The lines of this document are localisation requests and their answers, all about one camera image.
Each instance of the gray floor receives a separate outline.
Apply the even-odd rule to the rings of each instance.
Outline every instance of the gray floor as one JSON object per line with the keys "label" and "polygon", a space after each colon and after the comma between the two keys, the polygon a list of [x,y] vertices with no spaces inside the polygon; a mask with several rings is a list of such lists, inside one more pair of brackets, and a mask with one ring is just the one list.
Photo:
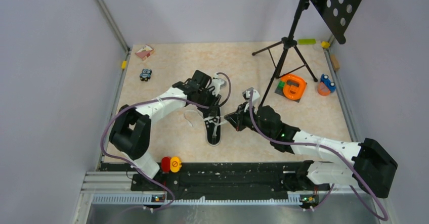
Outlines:
{"label": "gray floor", "polygon": [[118,215],[129,205],[92,205],[87,224],[95,223],[347,223],[372,224],[378,220],[354,194],[333,194],[315,212],[302,212],[293,206],[173,206],[151,214],[135,208]]}

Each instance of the green object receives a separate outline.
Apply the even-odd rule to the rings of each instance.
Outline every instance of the green object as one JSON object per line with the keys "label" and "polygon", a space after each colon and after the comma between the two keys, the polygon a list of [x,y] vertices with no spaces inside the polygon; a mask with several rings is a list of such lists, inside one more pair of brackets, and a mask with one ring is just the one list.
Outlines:
{"label": "green object", "polygon": [[298,39],[298,44],[316,44],[316,40],[313,38]]}

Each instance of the yellow disc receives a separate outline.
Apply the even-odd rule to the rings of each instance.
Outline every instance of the yellow disc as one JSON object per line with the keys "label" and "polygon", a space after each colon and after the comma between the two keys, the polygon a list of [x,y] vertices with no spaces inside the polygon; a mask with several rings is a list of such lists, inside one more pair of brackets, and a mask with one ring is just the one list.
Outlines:
{"label": "yellow disc", "polygon": [[182,162],[179,157],[172,157],[170,160],[170,171],[178,172],[182,167]]}

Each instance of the music stand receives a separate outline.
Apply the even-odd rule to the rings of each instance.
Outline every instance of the music stand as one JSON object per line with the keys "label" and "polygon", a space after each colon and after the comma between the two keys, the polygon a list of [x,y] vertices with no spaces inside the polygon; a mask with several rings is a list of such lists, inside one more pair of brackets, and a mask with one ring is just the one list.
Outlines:
{"label": "music stand", "polygon": [[[301,13],[309,7],[310,1],[313,3],[314,7],[319,12],[320,16],[322,16],[326,25],[328,25],[328,28],[331,30],[332,34],[335,36],[336,40],[340,44],[344,44],[346,42],[346,38],[344,37],[344,32],[346,31],[348,25],[350,24],[350,21],[353,18],[353,15],[355,14],[356,9],[358,8],[361,2],[361,0],[299,0],[298,7],[296,9],[295,16],[293,18],[292,26],[290,28],[288,37],[283,37],[281,41],[252,53],[252,55],[254,56],[260,52],[268,50],[271,56],[271,60],[273,61],[273,64],[274,64],[274,59],[270,49],[280,44],[283,44],[283,52],[280,56],[277,66],[274,65],[275,70],[274,70],[273,76],[271,77],[270,83],[268,84],[264,97],[262,97],[259,107],[261,107],[264,104],[264,101],[267,97],[268,91],[271,88],[271,85],[273,84],[274,79],[279,79],[284,75],[290,74],[296,70],[306,67],[309,73],[311,74],[314,82],[317,82],[316,76],[311,71],[309,65],[307,64],[303,55],[301,54],[301,52],[297,47],[298,43],[296,42],[296,40],[293,39],[296,26],[298,25],[299,18],[301,17]],[[292,47],[295,49],[299,58],[302,60],[303,65],[280,76],[280,72],[283,68],[287,52]]]}

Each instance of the blue toy car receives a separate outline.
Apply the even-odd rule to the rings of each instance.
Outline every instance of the blue toy car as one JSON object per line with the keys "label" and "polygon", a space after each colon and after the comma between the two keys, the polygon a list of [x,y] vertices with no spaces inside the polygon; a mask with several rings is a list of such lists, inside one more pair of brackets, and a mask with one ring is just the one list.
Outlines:
{"label": "blue toy car", "polygon": [[152,75],[151,69],[143,69],[142,73],[140,74],[140,81],[148,81],[151,75]]}
{"label": "blue toy car", "polygon": [[320,77],[320,82],[325,84],[325,86],[331,91],[331,93],[335,91],[336,89],[335,82],[329,80],[328,75],[322,74],[322,76]]}

